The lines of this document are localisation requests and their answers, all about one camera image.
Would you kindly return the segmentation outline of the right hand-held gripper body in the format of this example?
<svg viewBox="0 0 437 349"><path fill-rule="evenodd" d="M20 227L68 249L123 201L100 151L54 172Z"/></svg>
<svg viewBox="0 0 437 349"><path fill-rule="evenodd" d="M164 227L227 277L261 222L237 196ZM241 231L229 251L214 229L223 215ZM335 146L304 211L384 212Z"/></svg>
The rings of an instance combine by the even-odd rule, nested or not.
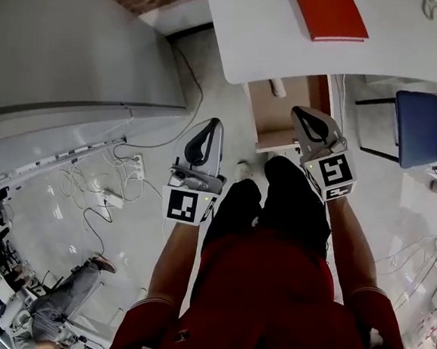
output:
<svg viewBox="0 0 437 349"><path fill-rule="evenodd" d="M357 176L353 153L346 139L340 138L313 151L301 152L300 166L322 202L345 197L353 192Z"/></svg>

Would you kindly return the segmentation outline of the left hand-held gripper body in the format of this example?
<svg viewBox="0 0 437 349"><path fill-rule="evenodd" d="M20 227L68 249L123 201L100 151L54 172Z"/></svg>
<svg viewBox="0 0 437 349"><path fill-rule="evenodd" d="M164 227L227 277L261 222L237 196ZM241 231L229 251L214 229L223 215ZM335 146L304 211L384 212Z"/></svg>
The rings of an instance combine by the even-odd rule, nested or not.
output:
<svg viewBox="0 0 437 349"><path fill-rule="evenodd" d="M163 218L190 226L202 224L214 209L226 183L220 166L220 161L194 166L178 157L162 189Z"/></svg>

